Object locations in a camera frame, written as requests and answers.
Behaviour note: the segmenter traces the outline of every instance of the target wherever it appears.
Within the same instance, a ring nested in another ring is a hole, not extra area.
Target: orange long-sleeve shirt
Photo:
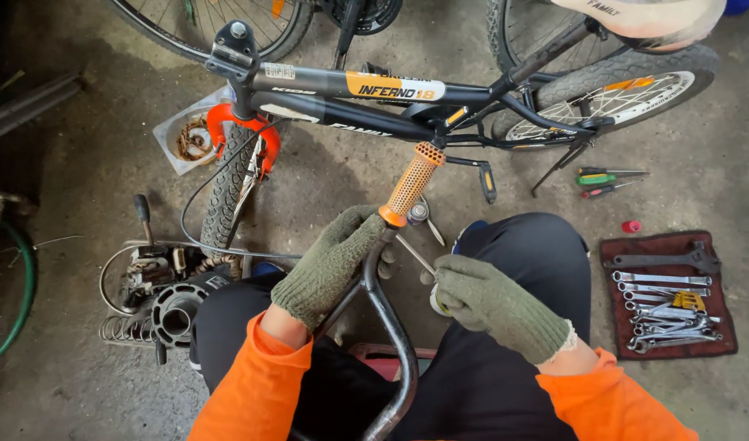
[[[197,416],[188,441],[287,439],[312,342],[292,349],[260,329],[262,316],[250,320],[247,339]],[[600,348],[595,353],[600,360],[589,374],[536,376],[579,441],[698,440],[696,432],[624,374],[615,356]]]

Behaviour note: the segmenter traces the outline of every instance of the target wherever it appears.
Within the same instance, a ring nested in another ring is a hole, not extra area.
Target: perforated handlebar grip
[[[394,227],[405,226],[408,223],[405,215],[419,200],[434,170],[444,164],[443,151],[428,142],[416,145],[413,160],[393,189],[388,203],[380,207],[380,216]]]

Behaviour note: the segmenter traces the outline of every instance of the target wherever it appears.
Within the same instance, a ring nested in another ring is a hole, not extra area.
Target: chainring
[[[319,0],[323,12],[341,29],[345,7],[349,0]],[[358,21],[356,35],[374,35],[384,31],[399,15],[402,0],[365,0],[363,16]]]

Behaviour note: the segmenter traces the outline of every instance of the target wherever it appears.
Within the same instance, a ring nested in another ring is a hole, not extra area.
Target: gloved hand
[[[437,298],[462,326],[538,365],[576,347],[570,320],[557,316],[492,264],[448,254],[435,261]]]
[[[342,212],[271,291],[271,301],[313,330],[328,312],[360,261],[386,230],[373,205]]]

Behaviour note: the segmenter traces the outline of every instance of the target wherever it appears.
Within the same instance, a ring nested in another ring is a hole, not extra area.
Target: red screwdriver
[[[609,185],[605,185],[605,186],[602,186],[602,187],[597,187],[597,188],[594,188],[592,190],[587,190],[586,192],[583,192],[582,193],[582,197],[585,198],[585,199],[597,198],[598,196],[602,196],[602,195],[605,195],[606,193],[613,192],[615,190],[615,188],[624,187],[625,185],[635,184],[636,182],[641,182],[642,180],[644,180],[644,179],[635,180],[633,182],[626,182],[626,183],[620,184],[620,185],[611,185],[611,184],[609,184]]]

